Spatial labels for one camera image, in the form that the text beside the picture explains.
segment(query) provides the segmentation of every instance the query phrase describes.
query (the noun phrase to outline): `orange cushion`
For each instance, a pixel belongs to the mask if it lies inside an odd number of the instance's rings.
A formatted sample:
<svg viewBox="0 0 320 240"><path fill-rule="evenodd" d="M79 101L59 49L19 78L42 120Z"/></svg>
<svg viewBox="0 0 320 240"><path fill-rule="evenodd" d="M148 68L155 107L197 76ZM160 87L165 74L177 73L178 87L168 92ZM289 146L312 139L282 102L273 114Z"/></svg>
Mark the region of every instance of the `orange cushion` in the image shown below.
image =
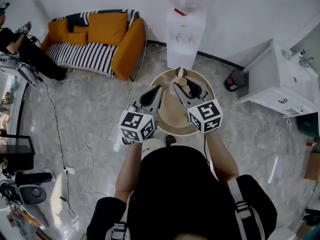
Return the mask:
<svg viewBox="0 0 320 240"><path fill-rule="evenodd" d="M68 42L68 19L51 21L48 24L49 36L53 43Z"/></svg>
<svg viewBox="0 0 320 240"><path fill-rule="evenodd" d="M87 33L68 33L68 40L70 45L86 46L88 42Z"/></svg>
<svg viewBox="0 0 320 240"><path fill-rule="evenodd" d="M89 43L118 46L127 31L128 13L90 13Z"/></svg>
<svg viewBox="0 0 320 240"><path fill-rule="evenodd" d="M88 33L89 26L74 26L73 33Z"/></svg>

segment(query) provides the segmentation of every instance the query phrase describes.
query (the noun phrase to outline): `black and white blanket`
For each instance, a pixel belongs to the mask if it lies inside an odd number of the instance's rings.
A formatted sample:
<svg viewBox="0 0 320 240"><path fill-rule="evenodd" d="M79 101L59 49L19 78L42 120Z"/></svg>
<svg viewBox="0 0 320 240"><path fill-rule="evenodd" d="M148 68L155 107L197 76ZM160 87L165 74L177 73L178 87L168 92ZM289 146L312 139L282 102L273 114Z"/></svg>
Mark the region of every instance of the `black and white blanket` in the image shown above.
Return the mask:
<svg viewBox="0 0 320 240"><path fill-rule="evenodd" d="M128 13L127 29L140 14L136 10L96 10L76 13L69 16L55 18L58 21L67 18L68 29L72 33L74 26L86 27L89 25L89 14ZM78 70L88 70L115 78L115 72L110 67L117 51L115 45L90 42L87 46L70 45L68 42L53 43L46 54L58 65Z"/></svg>

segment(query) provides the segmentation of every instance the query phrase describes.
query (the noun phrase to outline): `wooden round table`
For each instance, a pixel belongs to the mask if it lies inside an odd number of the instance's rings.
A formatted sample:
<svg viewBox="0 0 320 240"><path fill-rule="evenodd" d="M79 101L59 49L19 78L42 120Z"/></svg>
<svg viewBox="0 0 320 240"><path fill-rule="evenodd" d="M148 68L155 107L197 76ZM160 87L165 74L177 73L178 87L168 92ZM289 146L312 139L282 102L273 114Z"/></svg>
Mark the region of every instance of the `wooden round table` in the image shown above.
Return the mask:
<svg viewBox="0 0 320 240"><path fill-rule="evenodd" d="M202 75L192 70L186 70L186 76L203 82L207 85L210 94L215 97L211 85ZM157 127L173 136L193 135L198 132L198 129L188 122L187 108L169 90L170 83L176 77L176 69L170 69L158 75L150 85L160 85L163 88L161 106L157 112Z"/></svg>

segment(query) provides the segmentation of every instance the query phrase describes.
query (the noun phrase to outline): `orange sofa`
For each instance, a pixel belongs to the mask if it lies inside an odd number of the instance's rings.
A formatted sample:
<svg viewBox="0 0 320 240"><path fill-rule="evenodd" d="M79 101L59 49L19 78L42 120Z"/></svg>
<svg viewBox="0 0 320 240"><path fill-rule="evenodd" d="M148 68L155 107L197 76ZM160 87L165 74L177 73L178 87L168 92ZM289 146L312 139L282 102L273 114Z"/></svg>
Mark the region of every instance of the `orange sofa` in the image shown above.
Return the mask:
<svg viewBox="0 0 320 240"><path fill-rule="evenodd" d="M54 19L53 22L67 18L68 32L72 33L74 26L89 26L90 13L113 13L115 11L118 10L77 13ZM107 75L111 78L115 75L121 80L127 81L135 69L139 55L144 48L147 35L144 20L140 18L139 12L134 10L121 11L128 12L129 18L127 22L127 30L118 46L102 43L88 43L87 47L79 47L80 45L71 45L64 42L53 43L50 33L48 33L42 42L41 49L60 67L89 70L95 73ZM97 50L97 52L94 52L94 55L86 54L86 57L83 56L85 59L74 58L74 56L80 56L79 54L83 52L88 52L92 47L94 47L93 49L98 48L99 51ZM110 52L104 56L106 58L102 58L102 51L107 53L106 51L108 51L108 49ZM87 57L91 60L89 65L88 62L86 64L83 62L88 59Z"/></svg>

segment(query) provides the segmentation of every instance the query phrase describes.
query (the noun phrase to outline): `cabinet handle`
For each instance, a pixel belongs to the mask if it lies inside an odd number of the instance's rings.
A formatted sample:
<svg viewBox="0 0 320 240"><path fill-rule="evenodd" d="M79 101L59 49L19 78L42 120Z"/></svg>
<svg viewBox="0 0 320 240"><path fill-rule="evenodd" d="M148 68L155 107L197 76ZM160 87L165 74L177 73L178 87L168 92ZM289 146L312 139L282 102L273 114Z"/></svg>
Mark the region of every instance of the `cabinet handle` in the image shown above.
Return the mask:
<svg viewBox="0 0 320 240"><path fill-rule="evenodd" d="M284 98L283 100L278 100L278 102L281 104L285 104L288 102L288 100L286 98Z"/></svg>

